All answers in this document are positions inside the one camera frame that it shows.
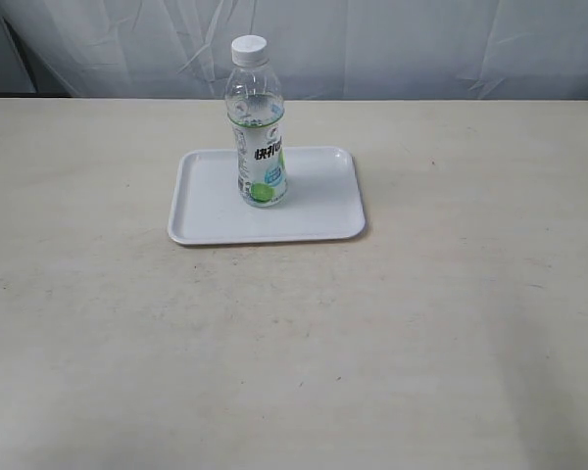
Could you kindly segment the clear lime drink bottle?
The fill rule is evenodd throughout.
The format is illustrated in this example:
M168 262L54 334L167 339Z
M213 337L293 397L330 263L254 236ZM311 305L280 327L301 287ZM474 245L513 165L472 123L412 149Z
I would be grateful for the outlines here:
M231 43L234 68L225 86L227 117L238 160L238 189L254 207L277 204L287 192L280 122L285 108L281 84L268 54L268 42L244 35Z

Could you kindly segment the white backdrop curtain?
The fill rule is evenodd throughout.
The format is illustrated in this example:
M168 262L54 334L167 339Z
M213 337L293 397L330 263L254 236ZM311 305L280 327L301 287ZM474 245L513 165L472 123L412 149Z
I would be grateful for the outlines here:
M0 1L0 95L218 99L245 34L290 100L588 100L588 1Z

